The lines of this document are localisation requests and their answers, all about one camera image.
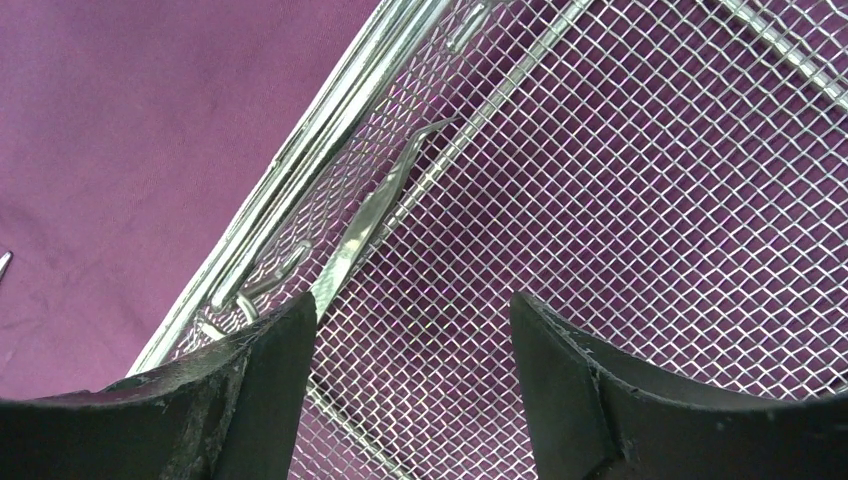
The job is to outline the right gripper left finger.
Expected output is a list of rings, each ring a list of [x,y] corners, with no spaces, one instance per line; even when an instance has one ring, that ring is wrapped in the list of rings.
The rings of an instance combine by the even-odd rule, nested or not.
[[[284,479],[317,329],[312,294],[100,391],[1,403],[5,479]]]

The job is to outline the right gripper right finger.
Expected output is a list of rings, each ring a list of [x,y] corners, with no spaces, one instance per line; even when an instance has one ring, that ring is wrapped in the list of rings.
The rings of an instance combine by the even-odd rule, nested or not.
[[[847,397],[780,401],[674,374],[512,296],[511,341],[542,479],[843,479]]]

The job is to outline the metal mesh instrument tray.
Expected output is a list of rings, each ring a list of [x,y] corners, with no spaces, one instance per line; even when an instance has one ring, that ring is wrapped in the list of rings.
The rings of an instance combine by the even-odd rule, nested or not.
[[[847,389],[843,1],[383,1],[132,374],[311,289],[410,136],[318,325],[294,479],[532,479],[530,293],[732,391]]]

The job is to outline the purple cloth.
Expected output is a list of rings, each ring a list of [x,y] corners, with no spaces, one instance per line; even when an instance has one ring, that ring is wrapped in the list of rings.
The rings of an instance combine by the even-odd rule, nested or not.
[[[1,394],[123,377],[375,9],[1,5]]]

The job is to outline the steel hemostat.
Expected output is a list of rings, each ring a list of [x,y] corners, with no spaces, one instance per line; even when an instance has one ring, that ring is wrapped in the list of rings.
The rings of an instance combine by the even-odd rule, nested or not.
[[[13,258],[14,254],[11,251],[7,251],[0,256],[0,281],[2,281],[6,275]]]

